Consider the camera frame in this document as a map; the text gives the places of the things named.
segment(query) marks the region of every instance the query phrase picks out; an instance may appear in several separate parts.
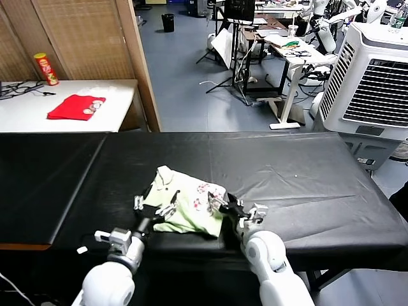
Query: red snack can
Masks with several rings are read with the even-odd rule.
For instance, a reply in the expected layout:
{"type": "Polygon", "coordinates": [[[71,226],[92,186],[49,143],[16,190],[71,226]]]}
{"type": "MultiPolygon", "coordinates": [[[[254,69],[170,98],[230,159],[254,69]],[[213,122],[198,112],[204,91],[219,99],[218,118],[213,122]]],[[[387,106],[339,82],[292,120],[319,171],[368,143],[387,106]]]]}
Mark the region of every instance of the red snack can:
{"type": "Polygon", "coordinates": [[[40,66],[44,77],[47,79],[47,83],[49,84],[49,86],[57,85],[59,81],[54,69],[52,69],[50,65],[50,61],[48,60],[47,55],[45,53],[37,53],[36,55],[34,55],[34,58],[40,66]]]}

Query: water bottle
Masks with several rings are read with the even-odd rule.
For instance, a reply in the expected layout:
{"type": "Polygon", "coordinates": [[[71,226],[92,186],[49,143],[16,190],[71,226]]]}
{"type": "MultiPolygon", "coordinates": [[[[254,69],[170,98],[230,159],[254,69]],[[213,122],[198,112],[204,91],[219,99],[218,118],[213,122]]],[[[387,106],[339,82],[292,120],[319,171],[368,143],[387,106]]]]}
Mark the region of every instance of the water bottle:
{"type": "Polygon", "coordinates": [[[397,13],[391,17],[390,27],[388,28],[388,30],[392,33],[398,33],[401,30],[407,16],[408,16],[408,4],[404,3],[403,5],[401,5],[397,13]]]}

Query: woven panel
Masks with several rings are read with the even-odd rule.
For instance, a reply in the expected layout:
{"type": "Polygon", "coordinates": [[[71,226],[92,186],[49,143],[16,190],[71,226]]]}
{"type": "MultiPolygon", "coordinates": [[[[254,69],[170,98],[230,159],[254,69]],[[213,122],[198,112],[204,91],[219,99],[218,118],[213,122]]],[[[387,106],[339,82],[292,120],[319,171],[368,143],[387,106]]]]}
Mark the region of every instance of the woven panel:
{"type": "Polygon", "coordinates": [[[33,0],[73,80],[134,78],[111,0],[33,0]]]}
{"type": "Polygon", "coordinates": [[[66,74],[55,54],[54,48],[48,40],[48,36],[38,19],[31,1],[0,0],[0,3],[3,5],[26,54],[32,60],[32,64],[38,70],[38,74],[42,79],[44,80],[45,77],[33,57],[34,54],[40,52],[47,54],[48,60],[57,73],[58,79],[66,80],[66,74]]]}
{"type": "Polygon", "coordinates": [[[3,18],[4,15],[0,17],[0,80],[37,80],[33,67],[30,67],[21,53],[3,18]]]}

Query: light green shirt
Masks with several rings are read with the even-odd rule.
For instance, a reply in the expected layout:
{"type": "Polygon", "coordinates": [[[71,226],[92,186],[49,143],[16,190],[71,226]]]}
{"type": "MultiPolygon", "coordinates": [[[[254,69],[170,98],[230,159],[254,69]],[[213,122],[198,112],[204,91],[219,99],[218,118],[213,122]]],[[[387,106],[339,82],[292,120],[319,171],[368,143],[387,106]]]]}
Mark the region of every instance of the light green shirt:
{"type": "Polygon", "coordinates": [[[211,207],[208,192],[223,198],[225,188],[173,171],[167,166],[157,169],[144,203],[152,206],[167,206],[176,191],[176,212],[165,223],[156,224],[155,231],[176,231],[179,233],[204,232],[218,237],[221,231],[222,214],[218,207],[211,207]]]}

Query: gray floor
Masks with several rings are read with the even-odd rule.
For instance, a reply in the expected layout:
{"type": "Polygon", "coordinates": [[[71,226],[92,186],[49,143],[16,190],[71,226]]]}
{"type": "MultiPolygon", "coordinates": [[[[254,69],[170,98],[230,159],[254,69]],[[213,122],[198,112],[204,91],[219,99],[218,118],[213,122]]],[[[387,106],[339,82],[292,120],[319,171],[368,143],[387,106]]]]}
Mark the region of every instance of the gray floor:
{"type": "MultiPolygon", "coordinates": [[[[245,106],[236,92],[227,89],[205,94],[212,84],[200,82],[221,82],[231,72],[207,59],[195,64],[205,53],[207,35],[214,32],[214,23],[207,25],[204,18],[188,17],[183,11],[184,6],[174,4],[138,11],[147,21],[140,32],[163,131],[270,131],[268,125],[276,119],[268,106],[245,106]],[[162,32],[162,13],[175,14],[174,33],[162,32]]],[[[267,59],[262,66],[251,65],[251,73],[260,80],[270,73],[277,85],[282,67],[282,61],[267,59]]],[[[308,109],[311,99],[303,101],[305,95],[298,92],[296,102],[308,109]]],[[[304,112],[306,126],[292,133],[310,131],[312,119],[304,112]]],[[[394,161],[387,161],[373,175],[387,196],[400,189],[407,178],[408,168],[394,161]]],[[[318,306],[403,306],[408,304],[407,288],[408,273],[353,270],[314,300],[318,306]]]]}

